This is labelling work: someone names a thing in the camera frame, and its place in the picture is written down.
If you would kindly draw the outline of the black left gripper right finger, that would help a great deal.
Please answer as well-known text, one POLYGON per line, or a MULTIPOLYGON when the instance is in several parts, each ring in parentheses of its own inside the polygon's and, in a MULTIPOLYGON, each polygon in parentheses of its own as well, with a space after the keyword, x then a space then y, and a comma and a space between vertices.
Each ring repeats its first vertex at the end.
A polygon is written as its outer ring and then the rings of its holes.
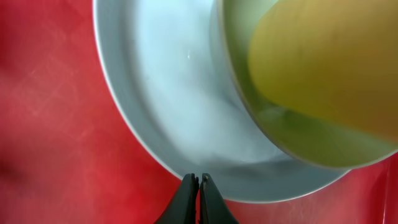
POLYGON ((202 174, 200 184, 200 224, 238 224, 210 174, 202 174))

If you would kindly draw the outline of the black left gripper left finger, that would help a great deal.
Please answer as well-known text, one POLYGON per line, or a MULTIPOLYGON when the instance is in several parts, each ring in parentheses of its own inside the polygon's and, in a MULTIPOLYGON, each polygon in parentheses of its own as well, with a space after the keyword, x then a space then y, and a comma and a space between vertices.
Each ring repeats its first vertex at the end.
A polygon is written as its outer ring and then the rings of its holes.
POLYGON ((198 177, 186 174, 155 224, 195 224, 198 177))

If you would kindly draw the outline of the light green bowl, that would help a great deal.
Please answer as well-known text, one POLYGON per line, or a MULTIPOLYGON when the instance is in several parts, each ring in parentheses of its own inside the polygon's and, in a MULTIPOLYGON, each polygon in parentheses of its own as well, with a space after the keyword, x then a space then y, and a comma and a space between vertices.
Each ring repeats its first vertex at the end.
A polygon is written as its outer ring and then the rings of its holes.
POLYGON ((275 105, 249 77, 249 43, 275 1, 215 1, 211 9, 211 55, 218 81, 260 135, 291 157, 327 169, 356 169, 397 152, 397 144, 310 118, 275 105))

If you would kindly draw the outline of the light blue plate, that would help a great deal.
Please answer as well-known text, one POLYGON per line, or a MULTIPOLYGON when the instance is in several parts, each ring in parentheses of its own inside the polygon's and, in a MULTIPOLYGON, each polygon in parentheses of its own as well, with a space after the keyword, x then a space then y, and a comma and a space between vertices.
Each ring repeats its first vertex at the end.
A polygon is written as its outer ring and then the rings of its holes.
POLYGON ((104 77, 145 150, 178 178, 211 175, 221 195, 244 203, 303 197, 342 170, 293 159, 228 96, 211 58, 213 1, 95 0, 104 77))

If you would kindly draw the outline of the yellow plastic cup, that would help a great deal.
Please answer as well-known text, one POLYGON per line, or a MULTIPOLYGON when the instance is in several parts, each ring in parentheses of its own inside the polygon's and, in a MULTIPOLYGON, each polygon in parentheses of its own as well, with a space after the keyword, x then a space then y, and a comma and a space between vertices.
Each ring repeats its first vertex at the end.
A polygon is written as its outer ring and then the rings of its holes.
POLYGON ((271 102, 397 141, 397 0, 279 1, 248 65, 271 102))

